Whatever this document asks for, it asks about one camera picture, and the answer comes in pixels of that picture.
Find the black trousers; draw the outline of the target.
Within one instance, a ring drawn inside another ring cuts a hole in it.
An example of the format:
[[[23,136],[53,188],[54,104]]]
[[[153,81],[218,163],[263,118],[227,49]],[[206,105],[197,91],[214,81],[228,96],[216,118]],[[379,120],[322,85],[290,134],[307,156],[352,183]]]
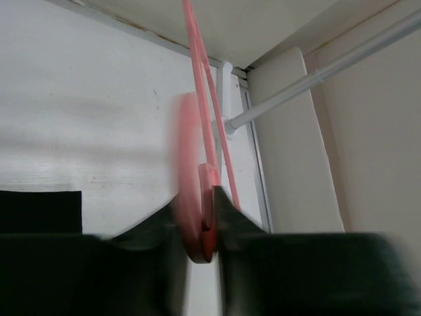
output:
[[[2,191],[1,233],[81,234],[81,191]]]

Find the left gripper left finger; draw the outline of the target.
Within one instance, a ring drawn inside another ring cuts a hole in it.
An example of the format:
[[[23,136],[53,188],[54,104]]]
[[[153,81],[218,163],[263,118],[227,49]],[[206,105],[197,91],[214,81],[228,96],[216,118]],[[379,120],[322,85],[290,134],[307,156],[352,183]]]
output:
[[[181,315],[187,255],[171,204],[115,237],[2,234],[2,315]]]

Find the pink plastic hanger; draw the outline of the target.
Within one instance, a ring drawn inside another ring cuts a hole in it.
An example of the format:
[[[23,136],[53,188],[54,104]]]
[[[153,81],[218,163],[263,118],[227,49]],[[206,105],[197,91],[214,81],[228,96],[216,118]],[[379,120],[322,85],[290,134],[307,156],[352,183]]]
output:
[[[195,91],[179,98],[174,216],[189,258],[209,263],[217,251],[214,189],[221,185],[215,131],[220,136],[234,205],[240,204],[216,85],[191,1],[184,1],[183,9]]]

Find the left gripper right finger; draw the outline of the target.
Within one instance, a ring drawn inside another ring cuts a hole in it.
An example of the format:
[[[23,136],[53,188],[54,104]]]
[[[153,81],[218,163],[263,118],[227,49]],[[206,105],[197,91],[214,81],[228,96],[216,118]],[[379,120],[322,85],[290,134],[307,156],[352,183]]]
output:
[[[406,259],[374,233],[271,234],[214,189],[224,315],[419,315]]]

